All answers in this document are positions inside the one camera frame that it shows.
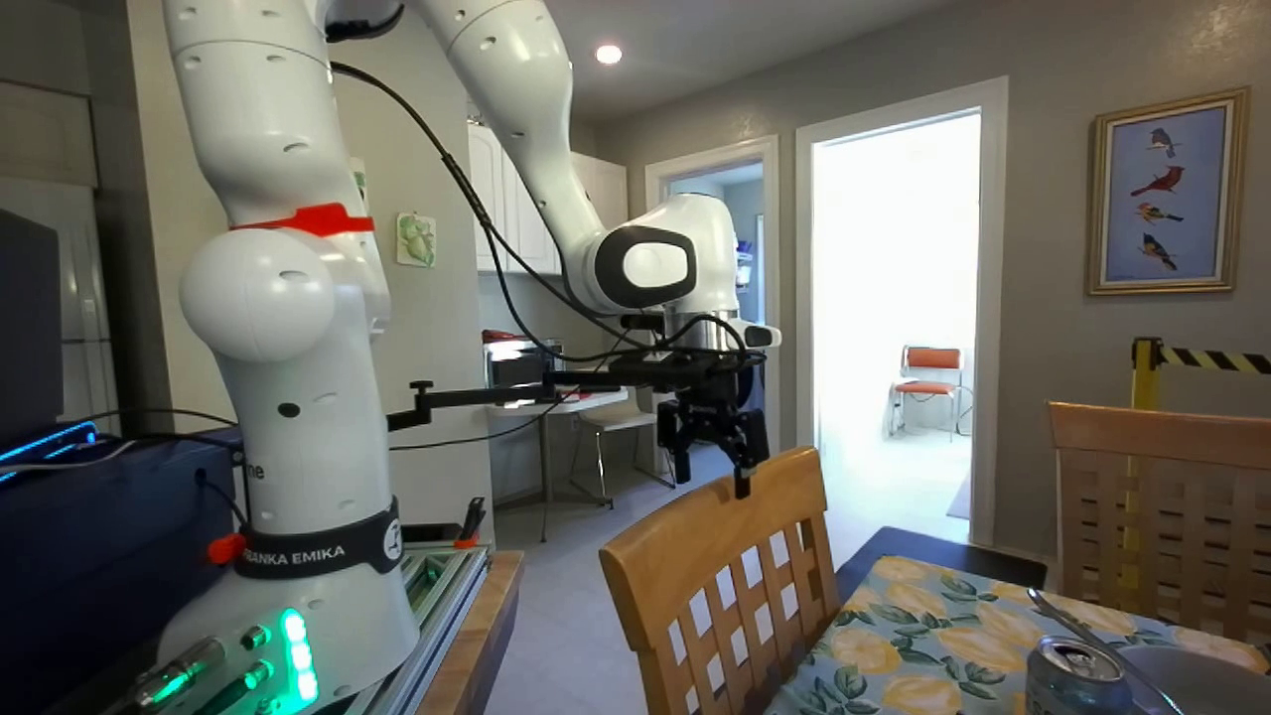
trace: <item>chair back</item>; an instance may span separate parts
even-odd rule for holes
[[[647,710],[758,710],[837,610],[814,449],[762,462],[749,495],[704,486],[599,548]]]
[[[1049,406],[1060,593],[1271,643],[1271,417]]]
[[[953,347],[904,347],[904,373],[913,373],[913,371],[958,373],[962,371],[962,351],[953,351]]]

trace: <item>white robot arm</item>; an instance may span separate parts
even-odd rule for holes
[[[559,237],[573,295],[599,314],[706,314],[725,328],[683,322],[689,347],[745,353],[722,205],[679,198],[611,234],[589,205],[567,163],[573,69],[544,4],[418,9]],[[395,17],[399,0],[166,0],[189,140],[228,224],[193,253],[181,308],[228,390],[251,512],[235,568],[164,633],[134,710],[308,710],[418,646],[370,356],[390,291],[325,57]],[[732,400],[704,385],[687,397]]]

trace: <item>doorway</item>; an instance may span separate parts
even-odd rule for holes
[[[882,524],[988,527],[1000,151],[1003,78],[799,132],[799,437],[823,449],[837,555]],[[904,347],[962,351],[953,406],[894,397]]]
[[[675,153],[661,163],[647,163],[643,169],[643,212],[671,196],[714,196],[732,212],[732,224],[738,232],[738,308],[745,322],[777,326],[777,140],[745,140],[732,146],[712,146],[694,153]],[[781,397],[777,397],[777,373],[781,353],[770,351],[767,365],[758,373],[758,390],[749,393],[749,406],[762,406],[767,412],[767,442],[790,445],[792,428],[781,428]]]

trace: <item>black cable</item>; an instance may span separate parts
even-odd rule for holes
[[[330,65],[330,69],[342,70],[342,77],[354,77],[354,78],[360,78],[360,82],[370,82],[370,89],[375,89],[375,93],[385,93],[385,97],[427,136],[431,151],[440,153],[440,168],[450,169],[450,177],[457,183],[457,191],[463,196],[463,204],[473,205],[473,214],[475,214],[475,224],[479,224],[479,234],[485,234],[485,242],[488,242],[488,259],[493,259],[493,269],[496,269],[503,306],[508,306],[508,314],[513,314],[517,328],[520,328],[537,351],[557,353],[557,356],[563,356],[563,360],[591,360],[591,356],[567,356],[567,353],[559,353],[559,347],[546,347],[544,339],[537,339],[537,335],[529,328],[529,322],[520,316],[517,298],[513,298],[513,291],[508,291],[499,250],[513,253],[513,262],[517,262],[540,291],[546,291],[559,306],[577,308],[577,314],[581,314],[583,322],[591,322],[595,328],[639,347],[634,339],[628,339],[628,335],[618,335],[616,326],[599,322],[599,314],[589,308],[577,295],[557,291],[540,269],[532,269],[532,267],[520,259],[520,250],[493,228],[493,218],[488,218],[475,188],[469,183],[463,168],[444,151],[444,142],[440,142],[435,132],[427,127],[427,119],[418,116],[405,97],[395,97],[390,82],[381,82],[375,77],[370,77],[370,70],[360,70],[360,69],[354,69],[354,65]]]
[[[704,322],[722,326],[722,335],[738,347],[738,353],[743,353],[743,356],[749,353],[745,341],[743,341],[743,335],[738,335],[732,322],[714,316],[714,314],[694,314],[689,322],[683,322],[683,326],[665,339],[665,347],[675,347],[687,328],[694,328],[694,326],[704,326]]]
[[[246,524],[246,512],[238,508],[238,500],[213,486],[207,471],[199,471],[199,488],[213,492],[218,500],[227,500],[227,508],[235,512],[238,524]]]
[[[450,445],[479,445],[479,442],[503,442],[503,437],[517,437],[540,421],[546,421],[563,400],[553,400],[544,412],[513,425],[513,428],[499,428],[499,434],[473,434],[473,437],[451,437],[451,442],[418,442],[418,445],[390,445],[390,453],[422,453],[422,449],[450,449]]]

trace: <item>floral tablecloth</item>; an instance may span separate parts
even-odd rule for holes
[[[1236,639],[1049,600],[1117,646],[1175,643],[1268,673],[1268,661]],[[1039,635],[1069,633],[1036,614],[1023,586],[886,555],[767,710],[1023,710],[1023,661]]]

